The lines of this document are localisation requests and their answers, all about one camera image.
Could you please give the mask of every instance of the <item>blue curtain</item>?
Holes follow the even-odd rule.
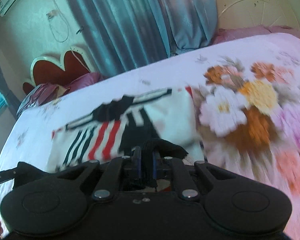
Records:
[[[17,110],[21,104],[19,99],[13,94],[13,92],[8,88],[7,83],[3,77],[0,68],[0,93],[5,98],[8,108],[15,119],[17,119]]]
[[[108,76],[207,46],[215,0],[67,0],[89,50]]]

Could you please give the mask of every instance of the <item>white bed sheet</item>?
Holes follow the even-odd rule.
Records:
[[[45,170],[52,146],[52,130],[89,114],[101,103],[121,98],[123,94],[134,95],[165,87],[205,84],[203,74],[206,68],[219,65],[223,56],[239,58],[247,66],[256,61],[280,65],[284,57],[280,56],[281,51],[289,51],[287,61],[297,58],[300,63],[298,38],[283,33],[255,36],[162,60],[75,91],[62,97],[56,105],[49,103],[28,109],[16,122],[2,149],[0,171],[15,168],[19,161]],[[12,187],[13,181],[0,185],[0,203]]]

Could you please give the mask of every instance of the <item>headboard decoration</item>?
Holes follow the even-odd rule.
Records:
[[[29,94],[35,86],[52,83],[66,86],[75,79],[90,72],[95,72],[85,51],[78,47],[61,54],[60,60],[50,56],[41,56],[31,64],[31,80],[23,83],[23,91]]]

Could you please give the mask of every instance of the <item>bed sheet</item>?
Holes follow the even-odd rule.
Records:
[[[217,68],[211,67],[223,65],[231,66],[229,70],[235,75],[243,70],[235,70],[233,67],[245,67],[247,71],[244,72],[244,78],[248,80],[263,78],[264,82],[269,81],[267,77],[270,79],[267,75],[268,65],[281,66],[281,70],[286,69],[286,71],[281,72],[277,81],[281,78],[282,84],[287,86],[293,84],[293,87],[300,93],[300,40],[298,38],[289,34],[276,33],[221,43],[138,68],[75,91],[62,97],[59,101],[50,102],[38,108],[27,109],[16,122],[2,149],[0,171],[16,167],[19,161],[45,170],[52,146],[52,130],[89,114],[103,102],[109,103],[114,98],[121,98],[123,94],[134,95],[165,87],[188,85],[197,87],[198,91],[204,94],[207,90],[213,90],[216,85],[214,84],[215,78],[221,77],[220,73],[215,71]],[[251,66],[255,66],[255,72],[250,71]],[[286,91],[286,98],[283,99],[293,100],[293,98],[288,97],[288,92]],[[208,133],[205,133],[200,127],[199,131],[206,139]],[[291,185],[285,174],[285,171],[287,173],[291,171],[289,160],[298,158],[298,155],[291,157],[289,152],[283,153],[281,160],[272,155],[273,163],[270,168],[267,166],[267,169],[273,169],[273,172],[270,173],[274,174],[275,178],[272,179],[269,176],[269,170],[267,173],[259,172],[260,176],[256,176],[253,169],[260,166],[244,165],[244,162],[238,162],[240,160],[238,158],[229,158],[224,148],[211,150],[211,147],[211,145],[205,147],[209,162],[277,187],[289,196],[293,204],[293,213],[287,225],[286,233],[292,239],[300,240],[300,192],[295,194],[291,190]],[[12,186],[12,181],[0,185],[0,202],[12,190]]]

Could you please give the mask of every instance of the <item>metal rivet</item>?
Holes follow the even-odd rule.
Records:
[[[94,192],[96,198],[106,198],[110,196],[110,192],[105,189],[100,189]]]
[[[133,202],[134,204],[141,204],[141,200],[138,200],[138,199],[134,199],[134,200],[132,200],[132,202]]]
[[[194,189],[186,189],[182,192],[182,195],[186,198],[193,198],[198,195],[198,192]]]

